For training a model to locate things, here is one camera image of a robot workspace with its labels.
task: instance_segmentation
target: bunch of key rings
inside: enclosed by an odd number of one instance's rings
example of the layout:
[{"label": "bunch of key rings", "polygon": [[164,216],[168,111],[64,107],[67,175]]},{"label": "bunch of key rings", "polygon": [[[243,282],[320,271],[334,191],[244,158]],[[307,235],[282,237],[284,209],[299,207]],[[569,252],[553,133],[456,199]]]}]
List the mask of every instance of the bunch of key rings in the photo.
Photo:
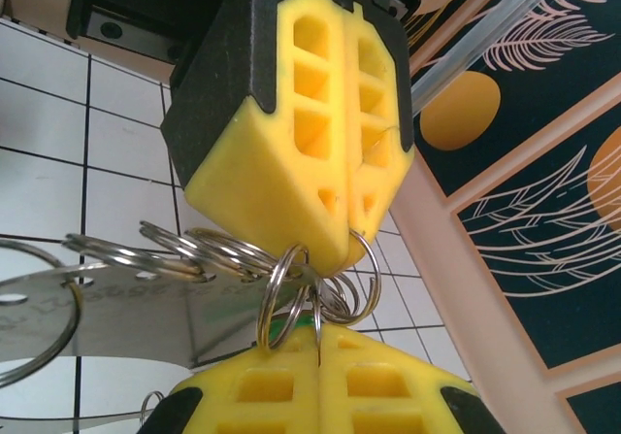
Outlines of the bunch of key rings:
[{"label": "bunch of key rings", "polygon": [[[256,323],[257,347],[264,351],[275,350],[287,339],[308,302],[312,305],[317,343],[321,338],[321,321],[339,325],[352,325],[370,315],[375,309],[381,292],[381,279],[376,257],[362,235],[350,234],[362,245],[371,259],[375,273],[371,276],[369,297],[360,310],[361,297],[353,282],[345,275],[321,278],[309,266],[309,252],[302,245],[289,248],[281,258],[231,236],[206,228],[193,228],[182,236],[176,235],[152,223],[142,221],[140,233],[160,247],[180,255],[181,259],[161,257],[155,253],[132,249],[85,235],[69,234],[63,246],[79,254],[102,262],[65,266],[58,258],[44,250],[11,240],[0,240],[0,249],[18,250],[38,257],[49,264],[53,275],[64,279],[73,298],[73,307],[67,324],[54,343],[41,354],[25,364],[0,373],[0,387],[20,381],[43,368],[58,356],[69,344],[80,326],[83,312],[82,292],[78,278],[88,277],[88,271],[110,266],[120,266],[154,276],[191,283],[208,283],[217,280],[208,274],[209,265],[226,274],[237,276],[248,284],[265,277],[267,281]],[[36,274],[3,281],[0,285],[15,284],[36,277]],[[277,303],[278,292],[283,284],[299,284],[286,320],[279,333],[270,340],[270,328]],[[345,289],[353,297],[353,308],[347,304]]]}]

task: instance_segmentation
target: white tiled wall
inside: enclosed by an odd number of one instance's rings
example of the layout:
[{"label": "white tiled wall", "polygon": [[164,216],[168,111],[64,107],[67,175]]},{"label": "white tiled wall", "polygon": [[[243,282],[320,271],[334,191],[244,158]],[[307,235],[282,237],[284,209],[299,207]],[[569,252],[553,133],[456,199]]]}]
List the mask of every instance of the white tiled wall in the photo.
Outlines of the white tiled wall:
[{"label": "white tiled wall", "polygon": [[[175,232],[213,227],[175,187],[158,129],[169,106],[170,93],[160,83],[0,20],[0,238],[30,242],[75,263],[78,256],[59,245],[69,232],[153,249],[138,234],[141,219]],[[374,314],[353,328],[468,379],[390,216],[373,249],[383,277],[381,299]],[[0,280],[43,268],[4,250],[0,264]],[[372,270],[363,259],[347,272],[360,293]],[[167,392],[188,374],[164,363],[60,358],[32,379],[0,389],[0,415],[138,410],[149,391]],[[82,432],[137,428],[137,421],[125,421]]]}]

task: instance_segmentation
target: green object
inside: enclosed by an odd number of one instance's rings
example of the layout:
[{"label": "green object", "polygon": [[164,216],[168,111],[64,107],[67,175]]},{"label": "green object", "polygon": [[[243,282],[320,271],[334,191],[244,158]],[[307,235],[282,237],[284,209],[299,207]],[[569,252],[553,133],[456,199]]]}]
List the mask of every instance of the green object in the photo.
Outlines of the green object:
[{"label": "green object", "polygon": [[[287,316],[277,317],[272,320],[272,325],[270,326],[270,340],[274,340],[278,333],[282,330],[284,326],[284,322],[286,321]],[[295,323],[295,328],[302,327],[304,325],[313,325],[314,320],[312,319],[312,315],[301,314],[298,318],[298,321]]]}]

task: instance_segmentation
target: clear plastic tube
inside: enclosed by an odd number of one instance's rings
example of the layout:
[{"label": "clear plastic tube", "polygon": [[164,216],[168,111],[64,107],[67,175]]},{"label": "clear plastic tube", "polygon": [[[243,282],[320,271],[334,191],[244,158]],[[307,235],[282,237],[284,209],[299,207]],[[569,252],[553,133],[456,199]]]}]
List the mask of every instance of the clear plastic tube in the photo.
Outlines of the clear plastic tube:
[{"label": "clear plastic tube", "polygon": [[416,117],[434,97],[483,53],[511,26],[528,14],[540,0],[502,0],[470,30],[444,58],[411,87],[412,116]]}]

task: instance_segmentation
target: yellow plastic block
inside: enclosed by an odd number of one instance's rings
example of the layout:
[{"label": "yellow plastic block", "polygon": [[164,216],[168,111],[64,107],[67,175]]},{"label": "yellow plastic block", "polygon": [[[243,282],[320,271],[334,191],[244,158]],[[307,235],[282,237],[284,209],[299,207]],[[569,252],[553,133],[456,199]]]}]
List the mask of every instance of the yellow plastic block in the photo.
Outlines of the yellow plastic block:
[{"label": "yellow plastic block", "polygon": [[371,241],[406,173],[395,66],[356,6],[278,5],[277,108],[247,97],[185,189],[233,236],[280,256],[302,243],[328,277]]},{"label": "yellow plastic block", "polygon": [[440,388],[472,386],[346,328],[326,324],[321,366],[310,327],[283,350],[250,350],[181,383],[203,398],[183,434],[461,434]]}]

